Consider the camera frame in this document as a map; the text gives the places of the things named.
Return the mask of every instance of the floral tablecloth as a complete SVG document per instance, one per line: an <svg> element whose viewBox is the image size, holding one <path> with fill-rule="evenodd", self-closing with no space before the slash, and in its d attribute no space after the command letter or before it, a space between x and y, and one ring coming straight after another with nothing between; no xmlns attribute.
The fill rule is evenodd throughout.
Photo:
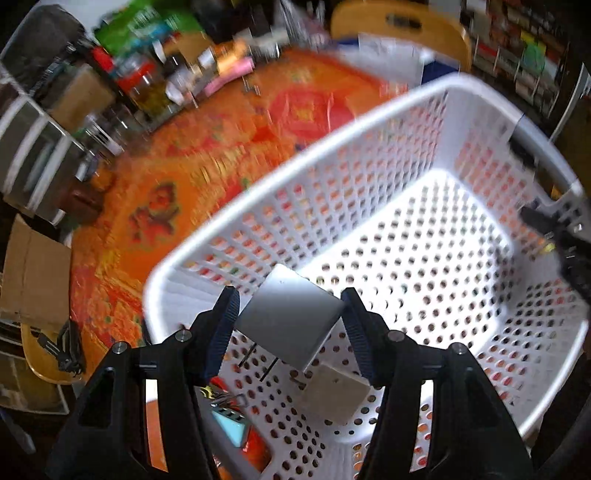
<svg viewBox="0 0 591 480"><path fill-rule="evenodd" d="M152 137L149 152L117 160L117 179L92 226L74 233L70 308L87 375L108 347L142 345L142 289L184 238L297 151L402 93L334 60L288 52Z"/></svg>

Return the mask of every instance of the basket handle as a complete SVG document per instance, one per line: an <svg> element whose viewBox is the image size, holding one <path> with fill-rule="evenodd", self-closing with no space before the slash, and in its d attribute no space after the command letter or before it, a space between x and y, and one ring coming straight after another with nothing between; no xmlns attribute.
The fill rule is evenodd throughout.
<svg viewBox="0 0 591 480"><path fill-rule="evenodd" d="M517 122L513 138L548 171L562 193L571 190L578 197L584 196L583 186L569 163L526 115Z"/></svg>

